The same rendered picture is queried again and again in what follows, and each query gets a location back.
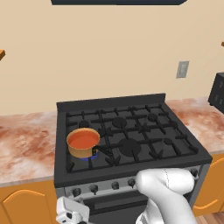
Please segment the dark range hood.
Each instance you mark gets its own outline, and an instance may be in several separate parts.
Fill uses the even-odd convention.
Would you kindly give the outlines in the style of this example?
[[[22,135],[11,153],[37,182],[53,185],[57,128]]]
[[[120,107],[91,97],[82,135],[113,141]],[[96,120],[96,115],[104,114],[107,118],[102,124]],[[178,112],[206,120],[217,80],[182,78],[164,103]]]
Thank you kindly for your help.
[[[51,0],[52,5],[181,5],[187,0]]]

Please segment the orange-red marinara sauce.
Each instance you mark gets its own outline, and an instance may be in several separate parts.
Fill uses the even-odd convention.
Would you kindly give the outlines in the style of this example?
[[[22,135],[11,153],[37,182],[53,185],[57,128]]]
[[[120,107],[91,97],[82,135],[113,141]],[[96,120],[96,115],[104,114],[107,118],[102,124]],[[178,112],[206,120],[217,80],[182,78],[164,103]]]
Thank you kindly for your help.
[[[99,142],[99,137],[92,131],[80,131],[72,134],[69,144],[75,149],[88,149]]]

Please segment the orange cupboard door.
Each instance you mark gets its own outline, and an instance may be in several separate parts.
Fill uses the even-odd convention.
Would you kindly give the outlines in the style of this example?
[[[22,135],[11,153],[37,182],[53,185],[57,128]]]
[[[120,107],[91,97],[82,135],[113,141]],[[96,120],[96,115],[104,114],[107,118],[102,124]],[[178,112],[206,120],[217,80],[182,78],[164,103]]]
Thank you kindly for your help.
[[[195,216],[224,212],[224,153],[213,155],[192,211]]]
[[[52,180],[0,187],[0,224],[58,224]]]

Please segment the black gas stove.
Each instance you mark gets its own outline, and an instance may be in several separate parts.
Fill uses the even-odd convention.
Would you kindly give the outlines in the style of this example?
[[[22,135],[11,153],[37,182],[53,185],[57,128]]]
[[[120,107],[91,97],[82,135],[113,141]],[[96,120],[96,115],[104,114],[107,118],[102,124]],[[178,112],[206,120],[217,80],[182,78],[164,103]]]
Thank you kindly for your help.
[[[69,199],[72,190],[91,193],[89,187],[111,191],[128,185],[141,170],[184,168],[198,170],[194,188],[185,193],[188,203],[197,199],[212,158],[190,130],[165,103],[164,94],[147,94],[86,101],[60,102],[57,105],[57,132],[54,187],[57,196]],[[67,147],[67,135],[79,128],[100,134],[100,146],[110,153],[93,160],[80,161]]]

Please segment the grey wall socket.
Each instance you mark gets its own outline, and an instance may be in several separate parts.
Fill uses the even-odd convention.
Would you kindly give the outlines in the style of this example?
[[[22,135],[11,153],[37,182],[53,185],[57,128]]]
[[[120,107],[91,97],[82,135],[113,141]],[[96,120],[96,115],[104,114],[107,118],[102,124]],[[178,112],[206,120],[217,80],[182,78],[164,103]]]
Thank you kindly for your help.
[[[189,62],[188,61],[180,61],[178,63],[178,71],[177,71],[177,76],[176,78],[185,78],[187,74],[187,70],[189,67]]]

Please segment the blue burner flame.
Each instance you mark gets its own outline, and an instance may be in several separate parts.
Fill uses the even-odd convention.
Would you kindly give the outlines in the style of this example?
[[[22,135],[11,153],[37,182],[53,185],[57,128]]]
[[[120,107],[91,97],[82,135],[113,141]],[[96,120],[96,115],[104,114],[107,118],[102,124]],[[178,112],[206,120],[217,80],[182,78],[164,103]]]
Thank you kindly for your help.
[[[95,155],[95,156],[91,156],[91,157],[83,157],[83,158],[79,158],[80,161],[88,161],[89,159],[90,160],[93,160],[95,158],[97,158],[98,155]]]

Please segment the black countertop appliance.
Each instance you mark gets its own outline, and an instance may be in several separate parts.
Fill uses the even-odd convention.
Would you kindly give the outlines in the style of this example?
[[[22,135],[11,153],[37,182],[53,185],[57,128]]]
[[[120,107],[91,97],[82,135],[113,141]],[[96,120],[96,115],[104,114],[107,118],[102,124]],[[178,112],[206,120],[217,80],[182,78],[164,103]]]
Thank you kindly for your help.
[[[224,72],[216,74],[208,102],[224,114]]]

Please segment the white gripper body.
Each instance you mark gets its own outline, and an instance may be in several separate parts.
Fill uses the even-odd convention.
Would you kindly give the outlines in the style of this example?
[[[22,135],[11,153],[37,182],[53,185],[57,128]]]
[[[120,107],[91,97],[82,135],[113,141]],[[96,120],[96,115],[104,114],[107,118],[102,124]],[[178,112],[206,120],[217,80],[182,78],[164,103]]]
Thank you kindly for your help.
[[[78,212],[84,220],[89,218],[90,213],[88,206],[64,196],[58,198],[56,211],[57,214],[63,214],[64,212]]]

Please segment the black oven door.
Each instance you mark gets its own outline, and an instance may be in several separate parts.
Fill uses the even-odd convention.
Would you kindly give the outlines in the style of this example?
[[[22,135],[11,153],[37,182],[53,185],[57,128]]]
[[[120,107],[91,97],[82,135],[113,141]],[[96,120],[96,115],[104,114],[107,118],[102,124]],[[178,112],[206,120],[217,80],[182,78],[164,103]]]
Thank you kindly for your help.
[[[89,207],[89,221],[94,224],[136,224],[137,217],[146,208],[147,201],[147,197],[141,194],[131,199],[84,204]]]

